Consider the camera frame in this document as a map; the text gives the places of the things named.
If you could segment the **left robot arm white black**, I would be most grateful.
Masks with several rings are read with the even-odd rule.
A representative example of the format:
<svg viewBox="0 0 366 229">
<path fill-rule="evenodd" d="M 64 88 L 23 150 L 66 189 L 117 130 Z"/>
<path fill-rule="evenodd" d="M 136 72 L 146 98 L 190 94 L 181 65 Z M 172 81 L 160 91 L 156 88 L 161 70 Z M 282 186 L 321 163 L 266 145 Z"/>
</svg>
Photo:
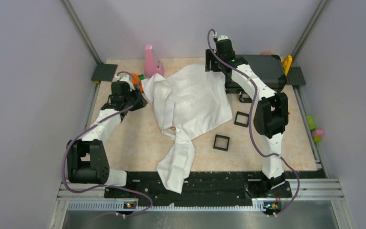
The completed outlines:
<svg viewBox="0 0 366 229">
<path fill-rule="evenodd" d="M 97 119 L 67 144 L 65 174 L 68 180 L 79 184 L 114 185 L 120 196 L 130 196 L 134 185 L 127 180 L 126 171 L 110 168 L 104 144 L 129 111 L 146 105 L 137 80 L 126 78 L 112 82 L 111 94 Z"/>
</svg>

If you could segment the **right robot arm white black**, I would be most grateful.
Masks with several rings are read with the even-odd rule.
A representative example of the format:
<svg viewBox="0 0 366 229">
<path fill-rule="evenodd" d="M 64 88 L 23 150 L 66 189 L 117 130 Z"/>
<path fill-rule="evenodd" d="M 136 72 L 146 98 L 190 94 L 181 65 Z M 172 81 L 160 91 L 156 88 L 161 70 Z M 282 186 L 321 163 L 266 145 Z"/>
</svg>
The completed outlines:
<svg viewBox="0 0 366 229">
<path fill-rule="evenodd" d="M 207 40 L 213 40 L 215 48 L 206 50 L 205 70 L 222 72 L 251 97 L 249 134 L 255 150 L 264 158 L 260 190 L 272 197 L 285 183 L 281 153 L 288 124 L 288 97 L 267 86 L 244 58 L 237 57 L 227 36 L 218 36 L 211 29 Z"/>
</svg>

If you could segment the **white garment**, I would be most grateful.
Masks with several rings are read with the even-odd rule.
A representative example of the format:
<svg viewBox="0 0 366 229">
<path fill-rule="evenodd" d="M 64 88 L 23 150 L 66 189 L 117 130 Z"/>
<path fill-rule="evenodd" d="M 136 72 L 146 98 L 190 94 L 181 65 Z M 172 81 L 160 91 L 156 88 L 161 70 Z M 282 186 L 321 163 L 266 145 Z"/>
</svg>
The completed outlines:
<svg viewBox="0 0 366 229">
<path fill-rule="evenodd" d="M 143 80 L 142 86 L 161 133 L 174 140 L 157 165 L 158 175 L 167 190 L 180 194 L 195 157 L 193 140 L 233 118 L 225 75 L 206 72 L 205 66 L 197 63 L 167 78 L 155 74 Z"/>
</svg>

